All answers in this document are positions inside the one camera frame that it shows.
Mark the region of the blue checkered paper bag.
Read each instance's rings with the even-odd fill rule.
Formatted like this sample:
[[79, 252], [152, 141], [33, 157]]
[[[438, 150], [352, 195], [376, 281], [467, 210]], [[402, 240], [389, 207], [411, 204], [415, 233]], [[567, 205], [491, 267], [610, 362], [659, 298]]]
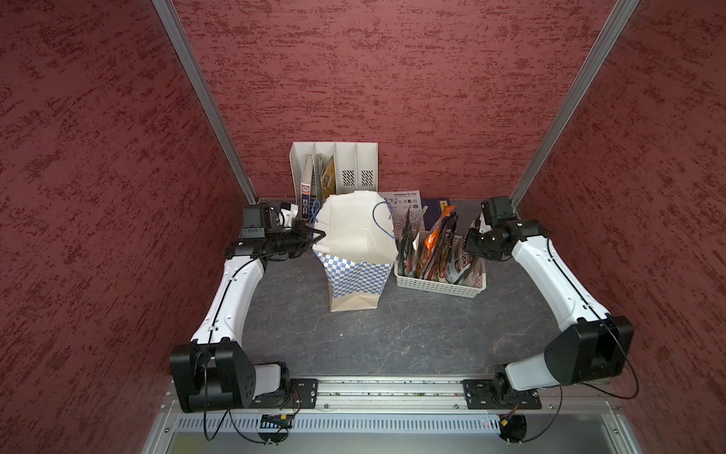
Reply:
[[330, 310], [375, 309], [398, 257], [391, 210], [374, 191], [330, 196], [314, 227], [324, 238], [313, 246], [329, 287]]

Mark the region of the white perforated plastic basket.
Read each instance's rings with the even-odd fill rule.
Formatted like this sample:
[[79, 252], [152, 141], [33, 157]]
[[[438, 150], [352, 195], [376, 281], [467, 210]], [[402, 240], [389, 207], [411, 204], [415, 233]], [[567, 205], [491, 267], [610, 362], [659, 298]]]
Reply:
[[452, 296], [474, 298], [486, 289], [486, 272], [484, 261], [481, 258], [472, 259], [472, 266], [464, 280], [459, 285], [452, 285], [441, 281], [428, 281], [421, 278], [422, 262], [425, 254], [425, 240], [429, 236], [426, 230], [420, 230], [414, 236], [414, 251], [411, 255], [411, 263], [408, 265], [409, 276], [400, 276], [397, 270], [397, 259], [394, 264], [394, 275], [397, 286], [406, 289], [419, 289], [420, 291], [431, 291]]

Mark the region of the orange condiment packet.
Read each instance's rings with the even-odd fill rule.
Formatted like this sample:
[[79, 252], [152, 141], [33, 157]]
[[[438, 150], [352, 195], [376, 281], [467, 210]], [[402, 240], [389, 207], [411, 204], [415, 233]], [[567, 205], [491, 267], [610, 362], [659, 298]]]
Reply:
[[440, 219], [425, 240], [421, 278], [436, 282], [444, 279], [458, 228], [458, 218], [455, 206], [448, 205], [442, 210]]

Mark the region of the black red condiment packet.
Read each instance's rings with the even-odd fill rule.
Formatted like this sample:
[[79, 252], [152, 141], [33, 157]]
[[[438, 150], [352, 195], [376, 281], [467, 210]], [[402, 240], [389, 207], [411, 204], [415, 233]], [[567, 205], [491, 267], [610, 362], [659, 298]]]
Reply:
[[411, 263], [411, 255], [414, 251], [414, 228], [411, 224], [410, 207], [406, 210], [405, 221], [401, 230], [401, 238], [398, 240], [397, 270], [400, 276], [409, 276], [408, 265]]

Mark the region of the dark red condiment packet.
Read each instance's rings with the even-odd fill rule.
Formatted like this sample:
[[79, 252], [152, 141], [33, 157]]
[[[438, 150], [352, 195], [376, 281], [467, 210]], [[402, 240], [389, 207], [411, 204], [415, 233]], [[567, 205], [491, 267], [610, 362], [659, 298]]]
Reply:
[[448, 284], [459, 285], [470, 271], [472, 259], [465, 252], [460, 236], [451, 233], [446, 238], [446, 251], [442, 252], [440, 279]]

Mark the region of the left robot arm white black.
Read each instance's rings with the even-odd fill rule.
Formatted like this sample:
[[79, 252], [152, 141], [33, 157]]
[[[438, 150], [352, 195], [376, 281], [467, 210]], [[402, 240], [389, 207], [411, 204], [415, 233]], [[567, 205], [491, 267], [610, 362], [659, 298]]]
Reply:
[[270, 231], [244, 229], [228, 248], [208, 313], [191, 341], [175, 346], [170, 355], [184, 412], [283, 407], [292, 401], [287, 365], [253, 364], [241, 345], [243, 329], [268, 263], [297, 258], [324, 237], [325, 232], [301, 221]]

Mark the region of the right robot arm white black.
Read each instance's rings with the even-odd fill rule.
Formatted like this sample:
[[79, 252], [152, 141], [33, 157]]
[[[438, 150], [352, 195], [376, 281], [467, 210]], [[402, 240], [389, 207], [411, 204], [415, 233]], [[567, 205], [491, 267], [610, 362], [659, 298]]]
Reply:
[[570, 386], [619, 376], [629, 362], [634, 327], [614, 316], [580, 283], [552, 239], [532, 219], [472, 227], [465, 252], [489, 261], [512, 259], [529, 275], [554, 315], [560, 334], [542, 353], [503, 367], [512, 391]]

